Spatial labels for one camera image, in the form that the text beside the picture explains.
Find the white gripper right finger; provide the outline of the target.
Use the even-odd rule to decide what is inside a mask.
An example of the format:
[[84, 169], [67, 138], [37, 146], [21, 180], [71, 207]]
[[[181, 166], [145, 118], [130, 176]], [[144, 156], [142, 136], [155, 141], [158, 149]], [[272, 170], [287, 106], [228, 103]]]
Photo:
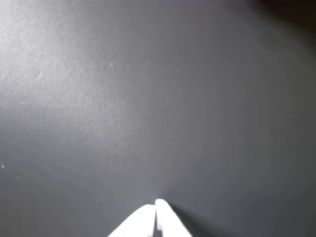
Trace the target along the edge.
[[155, 201], [157, 213], [157, 229], [163, 237], [192, 237], [178, 215], [163, 199]]

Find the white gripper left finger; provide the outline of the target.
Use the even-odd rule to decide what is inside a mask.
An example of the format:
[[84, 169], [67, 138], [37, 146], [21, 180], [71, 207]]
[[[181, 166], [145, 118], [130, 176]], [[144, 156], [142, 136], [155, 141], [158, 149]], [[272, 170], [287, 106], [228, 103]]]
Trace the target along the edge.
[[129, 215], [109, 237], [152, 237], [154, 235], [156, 207], [146, 204]]

